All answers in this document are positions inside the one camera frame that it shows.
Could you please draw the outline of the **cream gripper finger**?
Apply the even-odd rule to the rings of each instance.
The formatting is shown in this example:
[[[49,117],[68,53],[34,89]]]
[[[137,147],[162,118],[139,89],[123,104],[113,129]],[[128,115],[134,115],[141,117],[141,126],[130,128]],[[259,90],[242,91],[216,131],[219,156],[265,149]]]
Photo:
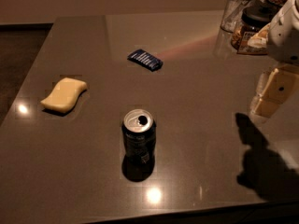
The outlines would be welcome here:
[[[250,112],[269,119],[298,90],[298,66],[277,66],[272,71],[262,72]]]

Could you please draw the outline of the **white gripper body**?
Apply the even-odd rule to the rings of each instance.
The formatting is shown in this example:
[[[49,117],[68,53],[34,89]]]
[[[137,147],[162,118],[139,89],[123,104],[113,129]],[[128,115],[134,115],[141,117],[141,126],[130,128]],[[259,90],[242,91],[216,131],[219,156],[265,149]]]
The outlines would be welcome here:
[[[288,0],[270,22],[268,55],[281,63],[299,65],[299,0]]]

